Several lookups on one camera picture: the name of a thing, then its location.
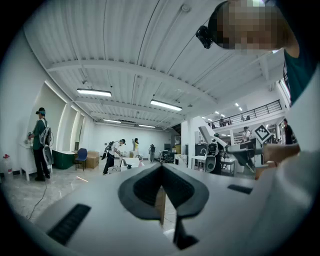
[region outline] black vent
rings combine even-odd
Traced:
[[[77,204],[59,223],[48,232],[48,236],[62,245],[66,245],[80,223],[87,216],[91,207]]]

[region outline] white backpack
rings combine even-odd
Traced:
[[[42,146],[50,146],[50,142],[51,142],[51,128],[49,127],[49,124],[47,123],[46,125],[46,121],[44,119],[40,119],[42,120],[43,124],[44,124],[44,130],[43,132],[39,135],[40,138],[40,144]]]

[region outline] white wall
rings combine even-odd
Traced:
[[[246,96],[246,107],[248,110],[253,110],[255,108],[261,107],[263,105],[269,104],[271,102],[281,100],[282,109],[285,108],[284,102],[282,101],[282,95],[280,94],[277,87],[274,90],[269,91],[268,87],[265,86],[262,89],[254,91]]]
[[[63,144],[62,144],[62,150],[63,151],[69,151],[71,147],[71,133],[75,124],[75,118],[76,118],[77,111],[75,111],[73,108],[70,109],[69,117],[66,122],[65,126],[65,134],[63,138]]]
[[[0,153],[20,169],[18,146],[27,138],[30,113],[47,73],[19,32],[0,67]]]
[[[171,143],[171,133],[165,131],[155,131],[131,127],[117,127],[105,124],[95,124],[93,129],[93,137],[91,145],[93,150],[100,152],[102,156],[105,150],[105,143],[111,141],[119,141],[125,139],[126,145],[119,148],[121,152],[126,151],[127,156],[129,156],[129,151],[132,151],[132,139],[138,138],[139,142],[139,153],[143,154],[143,158],[148,158],[148,150],[150,145],[153,144],[156,148],[156,156],[159,151],[165,149],[165,143]]]

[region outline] equipment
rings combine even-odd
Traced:
[[[43,130],[43,132],[39,135],[39,139],[40,139],[40,144],[42,145],[42,146],[49,146],[50,145],[50,142],[51,142],[51,128],[49,127],[49,124],[47,123],[47,125],[46,125],[46,121],[43,119],[43,118],[41,118],[40,119],[42,122],[43,122],[43,124],[44,124],[44,130]]]
[[[268,130],[264,128],[263,125],[259,126],[254,132],[257,134],[257,138],[260,138],[259,141],[262,142],[261,144],[257,144],[255,138],[251,139],[249,142],[241,144],[240,148],[239,145],[229,146],[223,140],[221,140],[217,136],[211,136],[209,134],[209,129],[206,126],[200,126],[199,130],[204,137],[205,141],[208,143],[208,156],[205,159],[205,169],[206,172],[209,170],[214,169],[215,160],[212,158],[218,154],[218,144],[219,143],[226,151],[227,154],[232,154],[238,160],[241,166],[244,166],[251,172],[256,172],[256,166],[264,167],[267,165],[263,165],[262,162],[262,144],[265,142],[271,134],[268,133]]]

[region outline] shiny floor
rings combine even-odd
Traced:
[[[143,163],[147,165],[149,161],[144,160]],[[21,216],[30,219],[31,222],[34,222],[48,206],[86,183],[77,178],[77,176],[87,181],[90,181],[90,179],[96,176],[102,177],[105,164],[106,160],[103,160],[100,161],[99,166],[95,169],[87,168],[84,171],[81,166],[75,170],[74,165],[66,170],[53,168],[51,178],[46,179],[45,183],[35,181],[36,173],[30,175],[30,181],[27,181],[25,174],[14,175],[8,180],[2,180],[1,186],[12,209]],[[116,159],[114,164],[119,165],[119,160]],[[169,198],[166,197],[163,232],[171,237],[175,224],[176,210]]]

